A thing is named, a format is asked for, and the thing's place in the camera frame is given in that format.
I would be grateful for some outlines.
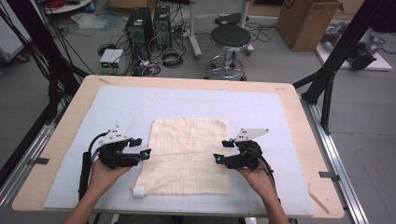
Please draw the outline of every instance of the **person's left hand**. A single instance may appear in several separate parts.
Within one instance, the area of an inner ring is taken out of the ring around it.
[[[96,160],[92,166],[88,190],[93,190],[95,193],[103,195],[114,183],[116,183],[120,176],[130,169],[131,167],[110,169],[104,165],[101,160]]]

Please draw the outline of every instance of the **black stool seat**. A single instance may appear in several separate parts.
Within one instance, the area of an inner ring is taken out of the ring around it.
[[[212,41],[219,47],[242,48],[250,43],[250,33],[239,26],[222,25],[211,33]]]

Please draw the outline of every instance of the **white roll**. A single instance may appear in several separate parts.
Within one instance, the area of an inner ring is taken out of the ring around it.
[[[145,187],[134,188],[134,198],[144,198],[145,196]]]

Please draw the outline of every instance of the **wooden table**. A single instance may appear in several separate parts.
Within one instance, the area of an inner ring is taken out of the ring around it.
[[[302,166],[305,183],[315,207],[315,217],[341,218],[344,209],[330,178],[321,178],[318,172],[327,172],[318,144],[309,126],[297,92],[290,84],[237,82],[225,80],[157,78],[157,77],[86,77],[76,96],[64,113],[41,158],[49,158],[47,165],[36,164],[24,182],[12,206],[19,211],[48,211],[43,208],[57,170],[69,149],[78,127],[83,121],[100,87],[130,86],[186,90],[253,91],[276,93],[284,108],[290,134]]]

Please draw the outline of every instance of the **cream fabric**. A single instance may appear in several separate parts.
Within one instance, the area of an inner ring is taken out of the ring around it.
[[[228,194],[229,171],[213,157],[228,154],[221,144],[227,136],[221,119],[154,120],[151,156],[134,187],[147,194]]]

